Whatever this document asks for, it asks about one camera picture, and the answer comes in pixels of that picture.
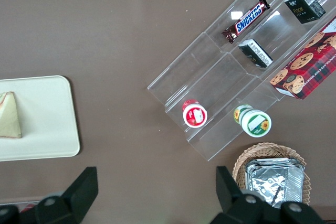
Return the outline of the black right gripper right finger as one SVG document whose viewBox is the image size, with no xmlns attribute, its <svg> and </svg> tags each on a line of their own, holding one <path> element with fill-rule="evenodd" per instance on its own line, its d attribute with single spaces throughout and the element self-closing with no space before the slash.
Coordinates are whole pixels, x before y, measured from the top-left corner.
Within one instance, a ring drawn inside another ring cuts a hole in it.
<svg viewBox="0 0 336 224">
<path fill-rule="evenodd" d="M 324 223 L 303 203 L 287 201 L 278 209 L 257 196 L 243 194 L 225 166 L 216 167 L 216 194 L 222 212 L 212 223 Z"/>
</svg>

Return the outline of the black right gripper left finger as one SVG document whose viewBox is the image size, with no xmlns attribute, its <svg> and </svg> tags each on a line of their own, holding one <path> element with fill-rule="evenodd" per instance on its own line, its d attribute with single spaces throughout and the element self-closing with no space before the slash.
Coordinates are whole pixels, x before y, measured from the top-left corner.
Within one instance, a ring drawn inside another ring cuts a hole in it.
<svg viewBox="0 0 336 224">
<path fill-rule="evenodd" d="M 81 223 L 97 195 L 97 168 L 86 167 L 60 196 L 47 197 L 23 212 L 15 205 L 1 206 L 1 223 Z"/>
</svg>

